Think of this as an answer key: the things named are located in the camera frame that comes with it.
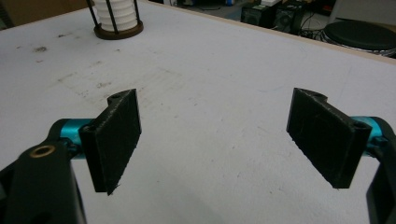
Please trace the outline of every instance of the black device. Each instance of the black device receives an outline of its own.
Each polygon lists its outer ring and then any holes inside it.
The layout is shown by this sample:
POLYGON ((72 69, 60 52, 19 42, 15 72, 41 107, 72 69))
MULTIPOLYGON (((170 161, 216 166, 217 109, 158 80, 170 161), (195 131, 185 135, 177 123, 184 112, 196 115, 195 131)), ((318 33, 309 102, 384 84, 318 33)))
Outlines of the black device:
POLYGON ((84 157, 96 192, 112 194, 141 134, 136 91, 107 98, 96 119, 60 119, 46 140, 0 171, 1 224, 84 224, 71 159, 84 157))
POLYGON ((305 2, 288 1, 279 5, 274 22, 277 31, 297 35, 305 12, 305 2))
POLYGON ((325 16, 330 16, 334 5, 335 0, 316 0, 308 5, 308 10, 325 16))
POLYGON ((273 28, 277 5, 242 7, 241 22, 264 28, 273 28))
POLYGON ((396 223, 396 135, 377 117, 349 117, 318 92, 294 89, 287 131, 335 189, 348 189, 363 154, 380 162, 366 198, 372 224, 396 223))
POLYGON ((163 0, 149 0, 149 1, 163 4, 163 0))

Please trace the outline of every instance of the blue anodized part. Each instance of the blue anodized part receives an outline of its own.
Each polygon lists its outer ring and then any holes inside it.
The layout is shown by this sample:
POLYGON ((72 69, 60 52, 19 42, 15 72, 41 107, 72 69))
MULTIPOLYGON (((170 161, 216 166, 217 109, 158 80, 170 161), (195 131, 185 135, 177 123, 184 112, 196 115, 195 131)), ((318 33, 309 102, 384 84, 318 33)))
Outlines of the blue anodized part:
POLYGON ((67 138, 73 143, 73 147, 69 147, 68 149, 74 154, 77 154, 74 159, 84 159, 85 155, 82 151, 81 138, 79 137, 78 130, 89 124, 92 119, 70 119, 68 120, 61 129, 61 138, 67 138))
MULTIPOLYGON (((360 122, 366 123, 366 124, 368 124, 368 125, 370 125, 372 127, 369 139, 367 141, 367 148, 369 148, 369 147, 378 147, 378 146, 376 146, 374 144, 374 142, 378 138, 383 138, 382 130, 379 127, 378 123, 374 119, 372 119, 370 117, 351 117, 351 118, 356 120, 356 121, 360 121, 360 122)), ((363 153, 363 155, 364 156, 370 156, 370 154, 368 154, 366 151, 363 153)))

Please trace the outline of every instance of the black round object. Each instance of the black round object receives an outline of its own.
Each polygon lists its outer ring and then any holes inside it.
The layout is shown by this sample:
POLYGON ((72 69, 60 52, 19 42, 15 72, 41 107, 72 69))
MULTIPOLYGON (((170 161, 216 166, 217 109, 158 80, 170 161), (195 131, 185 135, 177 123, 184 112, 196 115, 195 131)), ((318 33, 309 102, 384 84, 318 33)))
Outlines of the black round object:
POLYGON ((396 34, 382 26, 364 21, 339 21, 324 28, 331 40, 356 49, 396 49, 396 34))

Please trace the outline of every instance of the scuff mark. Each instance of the scuff mark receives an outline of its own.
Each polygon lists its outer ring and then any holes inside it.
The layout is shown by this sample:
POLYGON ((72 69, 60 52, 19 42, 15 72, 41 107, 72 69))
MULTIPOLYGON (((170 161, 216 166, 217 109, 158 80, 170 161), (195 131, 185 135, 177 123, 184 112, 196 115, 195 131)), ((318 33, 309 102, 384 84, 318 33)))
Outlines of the scuff mark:
POLYGON ((40 47, 40 48, 36 48, 33 50, 33 52, 38 53, 38 52, 45 52, 48 49, 46 47, 40 47))
POLYGON ((260 130, 262 130, 262 131, 265 132, 265 133, 270 133, 270 132, 268 132, 266 129, 264 129, 264 128, 261 127, 261 126, 257 126, 257 128, 260 129, 260 130))
POLYGON ((106 87, 108 85, 111 85, 111 82, 105 82, 105 83, 101 82, 101 83, 96 84, 96 88, 97 89, 101 89, 101 88, 106 87))
POLYGON ((70 74, 68 74, 68 75, 66 75, 66 76, 64 76, 64 77, 59 78, 58 81, 59 81, 59 82, 64 82, 65 79, 67 79, 67 78, 69 78, 69 77, 72 77, 73 75, 76 75, 76 74, 77 74, 77 72, 75 72, 75 73, 70 73, 70 74))
POLYGON ((277 190, 279 190, 280 192, 286 193, 285 190, 283 190, 283 188, 281 186, 279 186, 279 188, 277 188, 277 190))
POLYGON ((61 37, 64 37, 64 36, 68 36, 68 35, 71 35, 72 33, 67 33, 67 34, 61 34, 61 35, 58 35, 58 38, 61 38, 61 37))
POLYGON ((79 95, 79 96, 82 96, 82 98, 87 98, 88 91, 76 92, 76 94, 79 95))
POLYGON ((97 61, 96 63, 91 64, 90 68, 92 68, 96 65, 99 65, 99 64, 102 64, 102 61, 97 61))

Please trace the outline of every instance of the white cylindrical container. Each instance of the white cylindrical container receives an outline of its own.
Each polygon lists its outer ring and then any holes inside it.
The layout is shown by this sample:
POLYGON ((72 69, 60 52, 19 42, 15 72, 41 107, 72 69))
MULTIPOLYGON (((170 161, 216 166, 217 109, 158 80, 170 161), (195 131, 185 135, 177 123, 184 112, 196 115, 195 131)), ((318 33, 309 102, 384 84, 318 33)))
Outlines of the white cylindrical container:
MULTIPOLYGON (((134 10, 133 0, 109 0, 111 10, 113 12, 114 21, 117 25, 117 30, 125 31, 136 27, 137 18, 134 10)), ((110 13, 108 11, 106 0, 93 0, 97 10, 99 22, 102 23, 102 29, 109 32, 114 32, 113 23, 111 21, 110 13)))

